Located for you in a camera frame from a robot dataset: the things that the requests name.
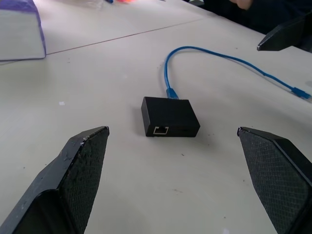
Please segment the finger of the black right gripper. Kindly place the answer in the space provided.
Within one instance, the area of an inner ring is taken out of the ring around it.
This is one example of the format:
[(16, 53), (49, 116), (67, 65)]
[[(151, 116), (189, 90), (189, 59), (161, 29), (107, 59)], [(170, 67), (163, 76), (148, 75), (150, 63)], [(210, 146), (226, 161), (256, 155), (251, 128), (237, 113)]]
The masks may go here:
[(282, 23), (258, 44), (257, 51), (281, 51), (312, 35), (312, 13)]

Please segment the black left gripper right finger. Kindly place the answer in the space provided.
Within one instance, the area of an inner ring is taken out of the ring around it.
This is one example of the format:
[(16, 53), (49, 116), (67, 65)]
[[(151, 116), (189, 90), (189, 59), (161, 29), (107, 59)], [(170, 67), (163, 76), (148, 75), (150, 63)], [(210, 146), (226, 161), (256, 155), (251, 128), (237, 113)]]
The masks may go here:
[(252, 184), (279, 234), (312, 232), (312, 164), (286, 138), (237, 130)]

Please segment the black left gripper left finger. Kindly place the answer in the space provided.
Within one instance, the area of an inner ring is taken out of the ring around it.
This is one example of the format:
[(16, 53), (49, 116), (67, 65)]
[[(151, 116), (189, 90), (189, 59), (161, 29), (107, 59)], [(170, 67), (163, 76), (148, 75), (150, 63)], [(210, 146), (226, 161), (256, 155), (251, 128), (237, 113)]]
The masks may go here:
[(82, 234), (98, 192), (109, 128), (71, 137), (0, 227), (2, 234)]

